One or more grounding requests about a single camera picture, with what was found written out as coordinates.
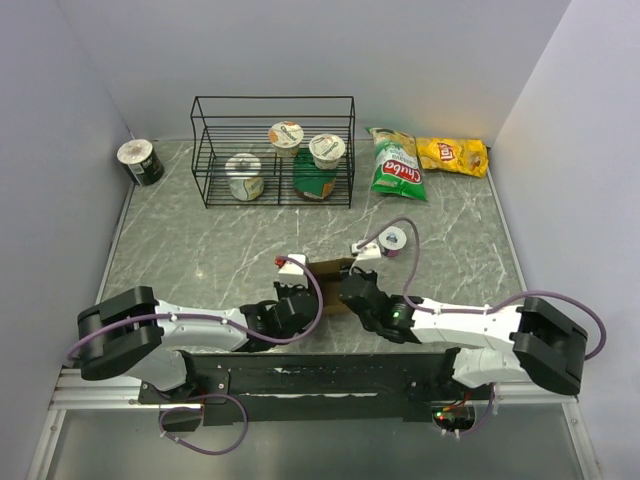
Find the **brown cardboard box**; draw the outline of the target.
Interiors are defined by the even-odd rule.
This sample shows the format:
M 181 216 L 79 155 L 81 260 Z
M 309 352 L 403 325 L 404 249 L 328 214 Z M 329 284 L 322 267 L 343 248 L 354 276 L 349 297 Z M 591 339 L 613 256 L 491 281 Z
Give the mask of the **brown cardboard box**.
M 354 261 L 354 257 L 349 257 L 308 264 L 321 289 L 324 316 L 350 313 L 349 308 L 341 302 L 339 293 L 341 281 L 349 273 Z

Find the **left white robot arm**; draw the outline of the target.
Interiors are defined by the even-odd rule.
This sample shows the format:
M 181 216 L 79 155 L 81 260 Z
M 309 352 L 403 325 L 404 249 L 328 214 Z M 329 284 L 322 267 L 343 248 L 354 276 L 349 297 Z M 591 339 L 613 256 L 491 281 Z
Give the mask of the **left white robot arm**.
M 79 339 L 67 358 L 87 381 L 126 375 L 185 402 L 198 389 L 194 351 L 264 352 L 315 329 L 324 307 L 318 286 L 278 284 L 276 291 L 275 300 L 206 310 L 159 300 L 148 286 L 134 287 L 78 315 Z

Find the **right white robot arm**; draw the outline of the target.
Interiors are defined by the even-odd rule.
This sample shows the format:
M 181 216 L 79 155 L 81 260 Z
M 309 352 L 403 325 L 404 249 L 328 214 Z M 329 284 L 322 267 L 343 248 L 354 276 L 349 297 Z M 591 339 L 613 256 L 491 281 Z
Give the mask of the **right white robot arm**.
M 421 297 L 390 295 L 375 272 L 356 271 L 340 283 L 340 301 L 363 328 L 394 343 L 450 344 L 453 360 L 437 386 L 456 399 L 490 383 L 531 381 L 549 392 L 581 390 L 588 334 L 549 302 L 527 298 L 491 312 Z

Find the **green lidded brown jar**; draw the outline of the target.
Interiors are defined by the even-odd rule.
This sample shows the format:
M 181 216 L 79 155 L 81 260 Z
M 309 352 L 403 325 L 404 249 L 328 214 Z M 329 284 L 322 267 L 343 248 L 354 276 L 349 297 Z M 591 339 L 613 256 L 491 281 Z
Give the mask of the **green lidded brown jar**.
M 326 199 L 335 186 L 336 169 L 320 169 L 308 148 L 301 148 L 293 161 L 293 188 L 306 199 Z

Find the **green Chuba chips bag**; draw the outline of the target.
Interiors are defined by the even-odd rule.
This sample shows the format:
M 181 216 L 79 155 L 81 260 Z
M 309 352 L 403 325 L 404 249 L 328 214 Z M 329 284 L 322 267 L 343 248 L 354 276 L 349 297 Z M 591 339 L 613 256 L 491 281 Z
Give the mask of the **green Chuba chips bag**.
M 368 128 L 374 144 L 371 190 L 426 201 L 415 137 L 385 128 Z

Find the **pale yogurt cup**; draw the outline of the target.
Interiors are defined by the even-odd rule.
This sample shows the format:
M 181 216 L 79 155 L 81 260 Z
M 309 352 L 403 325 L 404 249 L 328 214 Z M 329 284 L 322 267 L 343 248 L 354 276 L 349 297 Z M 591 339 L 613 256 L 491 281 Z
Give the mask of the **pale yogurt cup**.
M 232 196 L 240 201 L 253 201 L 264 190 L 262 164 L 250 153 L 238 153 L 225 163 L 225 174 Z

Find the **orange yogurt cup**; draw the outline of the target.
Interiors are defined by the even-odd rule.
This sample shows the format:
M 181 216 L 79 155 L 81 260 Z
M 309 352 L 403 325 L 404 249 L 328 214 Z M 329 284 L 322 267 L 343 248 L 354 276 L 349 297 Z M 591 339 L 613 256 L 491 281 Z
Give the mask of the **orange yogurt cup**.
M 304 139 L 304 130 L 297 123 L 282 121 L 270 127 L 268 136 L 279 157 L 293 158 Z

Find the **yellow Lays chips bag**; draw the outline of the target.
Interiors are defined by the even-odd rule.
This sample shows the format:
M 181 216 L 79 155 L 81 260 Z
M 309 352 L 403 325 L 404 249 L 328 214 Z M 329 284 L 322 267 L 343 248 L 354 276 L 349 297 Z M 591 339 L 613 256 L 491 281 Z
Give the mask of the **yellow Lays chips bag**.
M 416 147 L 424 170 L 441 170 L 483 178 L 488 170 L 486 145 L 479 139 L 418 137 Z

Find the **black chips can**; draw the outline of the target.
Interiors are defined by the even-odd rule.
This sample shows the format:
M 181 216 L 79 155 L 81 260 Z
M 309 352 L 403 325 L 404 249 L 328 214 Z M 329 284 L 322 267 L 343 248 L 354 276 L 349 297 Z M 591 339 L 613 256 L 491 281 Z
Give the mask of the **black chips can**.
M 148 140 L 130 140 L 119 147 L 116 156 L 138 186 L 153 185 L 164 174 L 164 166 Z

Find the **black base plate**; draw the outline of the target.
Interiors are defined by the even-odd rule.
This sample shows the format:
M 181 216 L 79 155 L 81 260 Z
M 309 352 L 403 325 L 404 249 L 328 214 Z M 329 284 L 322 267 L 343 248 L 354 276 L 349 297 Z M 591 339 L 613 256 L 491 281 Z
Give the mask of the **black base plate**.
M 206 426 L 243 418 L 429 422 L 438 404 L 491 395 L 488 386 L 470 388 L 453 379 L 455 353 L 190 355 L 186 386 L 160 393 L 146 382 L 138 399 L 200 407 Z

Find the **aluminium rail frame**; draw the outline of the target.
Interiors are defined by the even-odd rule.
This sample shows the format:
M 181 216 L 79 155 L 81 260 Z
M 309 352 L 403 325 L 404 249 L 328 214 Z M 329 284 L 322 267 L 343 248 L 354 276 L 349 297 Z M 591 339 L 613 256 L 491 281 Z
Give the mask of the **aluminium rail frame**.
M 524 286 L 489 180 L 431 173 L 427 202 L 369 188 L 372 147 L 356 145 L 353 202 L 205 208 L 191 175 L 193 147 L 164 141 L 162 180 L 125 202 L 98 295 L 149 285 L 187 307 L 229 308 L 274 294 L 274 257 L 345 255 L 350 242 L 405 215 L 419 227 L 415 294 L 495 303 Z M 48 479 L 598 479 L 601 470 L 576 401 L 505 386 L 497 411 L 463 439 L 399 420 L 252 422 L 202 428 L 197 452 L 160 435 L 158 408 L 129 378 L 60 375 L 31 470 Z

